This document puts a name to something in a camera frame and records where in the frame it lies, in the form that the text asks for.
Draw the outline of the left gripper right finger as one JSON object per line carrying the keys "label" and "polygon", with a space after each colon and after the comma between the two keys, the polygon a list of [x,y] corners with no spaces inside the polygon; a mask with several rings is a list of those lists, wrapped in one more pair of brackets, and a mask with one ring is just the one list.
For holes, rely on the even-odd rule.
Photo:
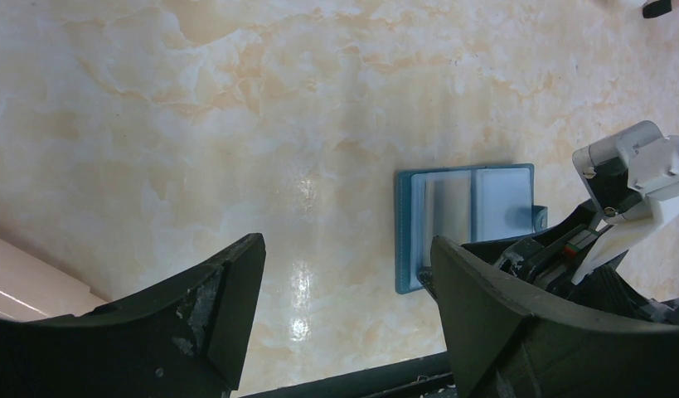
{"label": "left gripper right finger", "polygon": [[571,303],[462,246],[431,246],[462,397],[679,397],[679,326]]}

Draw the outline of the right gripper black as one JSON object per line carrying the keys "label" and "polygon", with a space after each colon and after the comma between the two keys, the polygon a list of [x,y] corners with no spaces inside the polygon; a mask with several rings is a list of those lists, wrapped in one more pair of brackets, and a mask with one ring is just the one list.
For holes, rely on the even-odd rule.
{"label": "right gripper black", "polygon": [[464,249],[511,276],[578,305],[625,318],[679,324],[679,305],[646,298],[617,272],[625,254],[587,274],[573,277],[594,243],[606,231],[591,200],[579,204],[560,224],[503,240],[467,243]]}

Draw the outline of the teal card holder wallet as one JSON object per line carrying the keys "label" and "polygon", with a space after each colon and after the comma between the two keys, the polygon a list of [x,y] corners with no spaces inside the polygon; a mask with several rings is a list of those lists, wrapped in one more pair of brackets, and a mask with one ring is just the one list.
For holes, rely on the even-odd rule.
{"label": "teal card holder wallet", "polygon": [[432,239],[503,240],[543,231],[548,209],[534,202],[531,163],[398,170],[394,175],[395,291],[423,288]]}

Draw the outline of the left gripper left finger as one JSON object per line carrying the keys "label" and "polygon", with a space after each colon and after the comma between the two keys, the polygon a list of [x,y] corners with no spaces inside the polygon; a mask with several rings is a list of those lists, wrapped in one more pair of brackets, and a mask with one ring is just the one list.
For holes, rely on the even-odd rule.
{"label": "left gripper left finger", "polygon": [[0,397],[227,397],[240,385],[265,258],[252,233],[84,315],[0,319]]}

